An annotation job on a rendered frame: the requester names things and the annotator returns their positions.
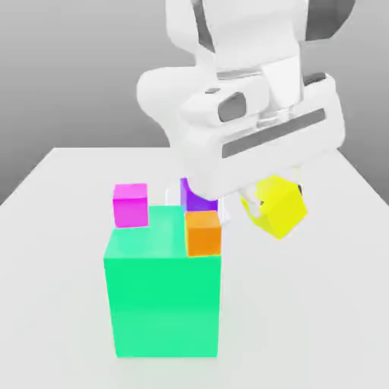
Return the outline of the small purple cube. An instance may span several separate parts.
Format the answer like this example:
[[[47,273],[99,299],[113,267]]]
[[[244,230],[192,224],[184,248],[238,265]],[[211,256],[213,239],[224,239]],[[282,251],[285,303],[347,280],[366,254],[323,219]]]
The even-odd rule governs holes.
[[[180,204],[184,212],[218,211],[218,200],[209,201],[196,195],[190,189],[186,178],[180,179]]]

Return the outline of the small yellow cube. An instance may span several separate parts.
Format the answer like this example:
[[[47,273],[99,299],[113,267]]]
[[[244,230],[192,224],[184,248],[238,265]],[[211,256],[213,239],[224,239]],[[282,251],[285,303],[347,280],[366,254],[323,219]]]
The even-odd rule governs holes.
[[[302,198],[302,186],[279,176],[256,183],[255,194],[261,200],[260,215],[255,216],[242,196],[240,200],[256,226],[277,239],[285,237],[308,213]]]

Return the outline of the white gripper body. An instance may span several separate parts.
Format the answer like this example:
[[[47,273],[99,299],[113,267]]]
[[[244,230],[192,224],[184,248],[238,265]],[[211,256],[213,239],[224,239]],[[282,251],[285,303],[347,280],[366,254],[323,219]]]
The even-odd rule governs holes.
[[[287,122],[257,128],[255,119],[237,119],[189,127],[182,148],[190,189],[215,200],[340,147],[346,132],[336,81],[325,73],[305,81],[304,99]]]

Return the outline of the small orange cube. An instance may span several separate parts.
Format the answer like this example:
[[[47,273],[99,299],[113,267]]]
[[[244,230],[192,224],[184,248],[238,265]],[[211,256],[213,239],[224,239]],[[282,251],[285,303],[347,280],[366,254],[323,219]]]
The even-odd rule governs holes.
[[[221,224],[215,210],[185,214],[185,239],[189,257],[220,255]]]

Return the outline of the large green box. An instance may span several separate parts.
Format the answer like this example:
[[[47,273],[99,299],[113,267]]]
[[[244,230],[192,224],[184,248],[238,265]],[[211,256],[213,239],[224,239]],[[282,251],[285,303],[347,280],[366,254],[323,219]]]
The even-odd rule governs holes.
[[[146,227],[115,228],[103,257],[115,352],[215,357],[220,255],[189,257],[180,206],[152,206]]]

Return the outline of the small magenta cube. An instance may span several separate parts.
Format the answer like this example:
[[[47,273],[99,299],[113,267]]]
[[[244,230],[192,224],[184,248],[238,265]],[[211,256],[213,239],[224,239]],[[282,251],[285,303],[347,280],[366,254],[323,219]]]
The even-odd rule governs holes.
[[[117,184],[113,192],[113,213],[117,228],[145,227],[149,224],[147,184]]]

